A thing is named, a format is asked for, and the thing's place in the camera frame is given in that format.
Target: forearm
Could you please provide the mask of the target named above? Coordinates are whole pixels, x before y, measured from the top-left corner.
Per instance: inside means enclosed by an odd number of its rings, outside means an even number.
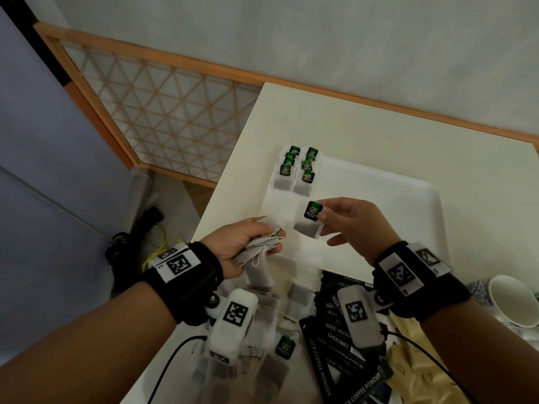
[[[439,310],[421,327],[448,370],[480,404],[539,397],[539,352],[474,300]]]
[[[2,402],[119,403],[175,327],[159,296],[138,283],[0,367]]]

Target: wooden frame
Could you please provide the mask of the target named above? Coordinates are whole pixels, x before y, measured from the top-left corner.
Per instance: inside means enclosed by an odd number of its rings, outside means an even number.
[[[86,45],[94,48],[101,48],[106,51],[129,55],[136,58],[158,62],[164,65],[170,65],[178,68],[192,70],[194,72],[199,72],[203,74],[208,74],[212,76],[221,77],[224,79],[229,79],[233,81],[238,81],[242,83],[247,83],[256,86],[263,86],[265,82],[275,83],[282,86],[287,86],[290,88],[300,89],[307,92],[313,92],[320,95],[335,97],[343,99],[346,101],[351,101],[355,103],[360,103],[375,108],[391,110],[394,112],[402,113],[405,115],[417,116],[423,119],[428,119],[431,121],[439,121],[441,123],[450,124],[453,126],[459,126],[463,128],[469,128],[472,130],[478,130],[481,132],[503,136],[511,139],[516,139],[523,142],[533,143],[535,149],[539,151],[539,136],[529,135],[522,132],[517,132],[513,130],[507,130],[502,128],[495,128],[492,126],[482,125],[479,123],[474,123],[471,121],[463,121],[459,119],[454,119],[448,116],[437,115],[429,112],[424,112],[416,109],[404,108],[384,102],[374,101],[359,96],[348,95],[341,92],[336,92],[332,90],[317,88],[309,85],[300,84],[297,82],[292,82],[288,80],[283,80],[279,78],[274,78],[272,76],[266,76],[261,74],[255,74],[253,72],[244,71],[241,69],[226,67],[223,65],[218,65],[206,61],[201,61],[193,58],[188,58],[178,54],[173,54],[169,52],[164,52],[157,49],[141,47],[138,45],[133,45],[130,43],[112,40],[108,38],[103,38],[100,36],[75,31],[71,29],[66,29],[51,24],[46,24],[43,22],[37,22],[34,25],[36,31],[41,35],[45,40],[51,51],[56,55],[56,58],[62,66],[66,69],[67,73],[71,76],[71,79],[75,85],[79,88],[80,92],[86,100],[89,102],[90,106],[93,108],[95,113],[98,115],[100,120],[104,125],[109,129],[111,135],[118,142],[120,147],[125,151],[126,155],[129,156],[134,165],[138,167],[144,167],[151,169],[153,171],[166,174],[168,176],[174,176],[182,180],[187,180],[193,183],[199,183],[205,186],[210,187],[215,185],[215,183],[208,182],[207,180],[202,180],[192,176],[182,175],[177,172],[173,172],[167,169],[162,169],[156,166],[149,166],[146,164],[140,163],[138,157],[131,149],[121,132],[119,131],[116,124],[112,121],[110,115],[102,106],[101,102],[97,99],[94,92],[91,90],[89,85],[86,83],[85,79],[79,74],[79,71],[60,46],[58,40],[70,41],[73,43]]]

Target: paper screen panel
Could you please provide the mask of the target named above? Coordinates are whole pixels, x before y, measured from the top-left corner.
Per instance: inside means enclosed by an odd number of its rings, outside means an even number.
[[[141,162],[219,181],[259,87],[61,44]]]

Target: white table surface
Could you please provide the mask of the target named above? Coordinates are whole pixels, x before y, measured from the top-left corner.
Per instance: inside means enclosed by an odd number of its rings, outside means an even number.
[[[463,281],[504,274],[539,290],[539,158],[531,144],[268,83],[193,240],[258,215],[275,156],[306,138],[325,155],[433,184],[451,264]],[[178,326],[124,403],[146,403],[173,349],[194,333]],[[192,402],[184,349],[154,404]]]

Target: left hand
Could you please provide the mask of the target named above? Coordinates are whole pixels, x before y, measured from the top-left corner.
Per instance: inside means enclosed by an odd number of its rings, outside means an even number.
[[[232,262],[232,259],[246,247],[253,238],[273,234],[274,227],[263,222],[257,222],[264,217],[252,217],[224,225],[200,240],[219,259],[223,267],[225,279],[237,278],[243,273],[243,268]],[[285,237],[285,230],[281,230],[280,237]],[[266,255],[282,251],[282,244],[266,252]]]

